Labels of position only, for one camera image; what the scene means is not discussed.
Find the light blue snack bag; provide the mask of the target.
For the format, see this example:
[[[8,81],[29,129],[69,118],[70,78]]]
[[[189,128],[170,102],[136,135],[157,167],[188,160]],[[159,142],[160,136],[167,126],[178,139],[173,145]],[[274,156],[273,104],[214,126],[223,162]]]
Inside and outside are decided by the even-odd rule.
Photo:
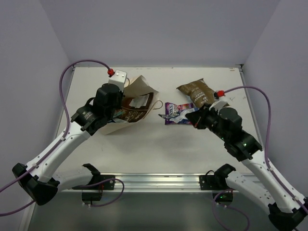
[[[218,109],[229,106],[227,102],[218,103],[218,101],[214,98],[215,92],[204,82],[203,79],[181,85],[177,87],[177,90],[191,100],[190,103],[178,105],[179,109],[200,109],[204,105],[207,108],[210,108],[214,103],[217,103],[214,106]]]

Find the purple pink candy bag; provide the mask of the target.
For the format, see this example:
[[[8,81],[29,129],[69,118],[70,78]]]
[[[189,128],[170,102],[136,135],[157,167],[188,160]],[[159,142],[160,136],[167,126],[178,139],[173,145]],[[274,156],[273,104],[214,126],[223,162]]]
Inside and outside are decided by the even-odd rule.
[[[191,122],[187,119],[186,114],[196,111],[197,108],[193,103],[176,105],[174,103],[165,103],[165,125],[190,125]]]

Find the brown kettle chips bag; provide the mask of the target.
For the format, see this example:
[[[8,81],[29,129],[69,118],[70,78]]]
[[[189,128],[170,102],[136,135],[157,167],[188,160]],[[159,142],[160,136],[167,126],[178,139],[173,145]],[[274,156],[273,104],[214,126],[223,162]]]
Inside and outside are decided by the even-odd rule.
[[[125,97],[122,100],[121,109],[117,118],[129,123],[138,122],[145,117],[152,104],[154,93],[150,92],[138,97]]]

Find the beige paper bag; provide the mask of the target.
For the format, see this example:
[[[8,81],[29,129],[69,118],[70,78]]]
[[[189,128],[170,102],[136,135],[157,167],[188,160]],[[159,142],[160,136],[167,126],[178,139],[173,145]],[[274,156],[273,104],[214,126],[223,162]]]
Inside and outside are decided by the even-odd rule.
[[[102,135],[109,135],[117,130],[127,128],[129,126],[135,125],[141,121],[143,121],[151,111],[153,110],[158,110],[163,107],[163,102],[158,99],[158,94],[159,92],[155,90],[154,88],[150,87],[148,82],[146,81],[146,78],[144,76],[139,76],[136,78],[133,78],[129,81],[129,83],[125,86],[124,88],[124,98],[125,97],[138,97],[144,94],[148,94],[150,92],[154,93],[153,101],[152,104],[150,105],[149,110],[147,111],[146,115],[144,118],[139,120],[138,122],[134,123],[114,123],[111,121],[108,123],[106,126],[100,129],[100,133]]]

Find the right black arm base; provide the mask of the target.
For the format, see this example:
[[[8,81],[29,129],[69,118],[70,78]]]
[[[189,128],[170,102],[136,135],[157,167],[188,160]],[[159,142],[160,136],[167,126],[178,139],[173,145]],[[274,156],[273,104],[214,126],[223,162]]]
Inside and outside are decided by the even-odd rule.
[[[203,191],[213,191],[212,197],[215,198],[220,191],[227,189],[228,187],[220,182],[219,177],[215,176],[213,170],[207,171],[205,174],[199,176],[200,189]],[[219,205],[229,206],[233,202],[232,190],[220,194],[215,202]]]

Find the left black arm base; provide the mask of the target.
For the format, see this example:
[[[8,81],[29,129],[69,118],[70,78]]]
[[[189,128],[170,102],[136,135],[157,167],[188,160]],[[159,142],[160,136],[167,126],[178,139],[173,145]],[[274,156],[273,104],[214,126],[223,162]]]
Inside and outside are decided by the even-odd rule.
[[[115,175],[93,176],[86,186],[76,186],[73,190],[82,190],[81,199],[85,204],[99,202],[103,197],[104,190],[113,190]]]

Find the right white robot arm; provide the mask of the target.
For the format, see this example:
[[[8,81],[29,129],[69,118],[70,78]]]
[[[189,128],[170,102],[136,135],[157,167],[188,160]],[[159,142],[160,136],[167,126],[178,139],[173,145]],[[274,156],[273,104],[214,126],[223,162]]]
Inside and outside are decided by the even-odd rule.
[[[223,142],[227,152],[246,166],[259,180],[257,185],[225,164],[215,172],[220,189],[235,189],[259,205],[280,231],[293,231],[308,215],[308,199],[293,187],[266,157],[260,143],[242,128],[242,118],[231,107],[216,110],[204,105],[188,113],[197,129],[209,129]]]

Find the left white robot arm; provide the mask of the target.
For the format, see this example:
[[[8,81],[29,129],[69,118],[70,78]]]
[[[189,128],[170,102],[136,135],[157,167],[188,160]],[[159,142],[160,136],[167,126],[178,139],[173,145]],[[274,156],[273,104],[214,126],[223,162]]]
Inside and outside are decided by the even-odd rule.
[[[74,187],[95,189],[100,172],[91,164],[83,164],[69,177],[56,175],[61,163],[83,142],[107,125],[120,108],[124,84],[106,83],[95,97],[68,119],[66,129],[41,154],[27,164],[16,164],[12,172],[19,185],[38,205],[47,204],[58,192]]]

